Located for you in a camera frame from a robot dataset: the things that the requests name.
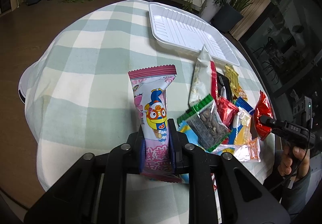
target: white plastic tray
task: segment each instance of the white plastic tray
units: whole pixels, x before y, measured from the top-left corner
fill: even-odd
[[[152,34],[162,47],[199,53],[205,44],[213,58],[239,66],[224,36],[211,25],[154,3],[149,5],[149,14]]]

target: red snack package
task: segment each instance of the red snack package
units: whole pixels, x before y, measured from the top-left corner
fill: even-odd
[[[272,128],[268,126],[262,125],[260,122],[260,117],[262,115],[266,115],[268,117],[273,118],[273,113],[272,109],[270,108],[269,102],[266,99],[265,94],[260,91],[260,99],[258,100],[256,107],[255,107],[255,112],[254,112],[254,122],[255,122],[255,128],[260,136],[260,140],[263,141],[267,137],[268,134],[272,131]]]
[[[219,96],[217,112],[223,124],[229,128],[234,116],[239,112],[239,109],[226,98]]]

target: green and white tablecloth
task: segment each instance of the green and white tablecloth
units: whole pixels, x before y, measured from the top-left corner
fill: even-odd
[[[255,107],[262,86],[242,54],[239,83]],[[166,90],[168,118],[188,108],[196,57],[160,47],[152,35],[149,3],[127,0],[94,11],[64,29],[36,62],[25,115],[38,142],[37,174],[48,190],[84,153],[111,151],[138,130],[128,71],[174,64]],[[274,162],[274,136],[261,142],[261,163],[244,165],[263,183]],[[128,223],[188,223],[188,185],[130,175]]]

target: green-edged snack bag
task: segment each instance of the green-edged snack bag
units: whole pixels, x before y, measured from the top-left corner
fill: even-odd
[[[198,136],[198,143],[208,152],[213,151],[230,132],[222,123],[210,94],[181,115],[177,119],[178,125],[183,121],[186,121]]]

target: glass door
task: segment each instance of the glass door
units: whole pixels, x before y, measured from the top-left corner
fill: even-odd
[[[316,0],[278,0],[240,39],[257,68],[277,118],[293,120],[295,95],[313,100],[314,130],[322,98],[322,9]]]

